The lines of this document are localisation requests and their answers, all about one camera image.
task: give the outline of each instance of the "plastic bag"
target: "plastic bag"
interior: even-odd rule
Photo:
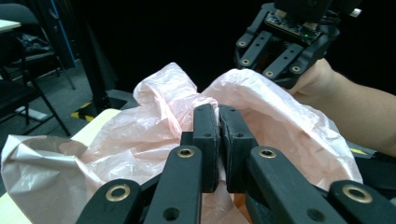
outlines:
[[[259,144],[282,150],[314,185],[328,189],[335,180],[361,182],[352,153],[333,123],[251,70],[233,69],[198,93],[187,74],[170,63],[141,81],[134,98],[139,106],[106,123],[82,154],[64,155],[57,149],[43,156],[46,149],[31,147],[20,137],[9,138],[12,144],[3,150],[2,176],[11,198],[34,223],[73,223],[83,204],[107,181],[126,178],[142,184],[160,173],[181,133],[192,131],[193,109],[203,104],[239,109]],[[50,144],[54,139],[43,140]],[[66,161],[76,170],[74,175],[61,175],[62,170],[42,175]],[[37,167],[39,171],[27,172]],[[226,191],[224,169],[220,170],[216,192],[204,194],[202,223],[248,223]],[[56,182],[78,188],[48,184]],[[30,188],[19,188],[21,183]],[[36,193],[43,190],[47,196],[38,200]],[[60,205],[65,199],[70,203]]]

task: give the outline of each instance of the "crumpled plastic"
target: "crumpled plastic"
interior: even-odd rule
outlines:
[[[333,122],[254,71],[232,69],[199,93],[188,75],[169,63],[142,80],[134,98],[139,106],[108,121],[87,147],[59,137],[9,136],[1,174],[8,194],[33,223],[74,223],[106,182],[125,178],[143,184],[159,174],[182,132],[192,131],[193,109],[203,104],[238,109],[260,145],[280,149],[322,189],[341,179],[362,182]],[[203,195],[202,223],[248,223],[220,171],[216,191]]]

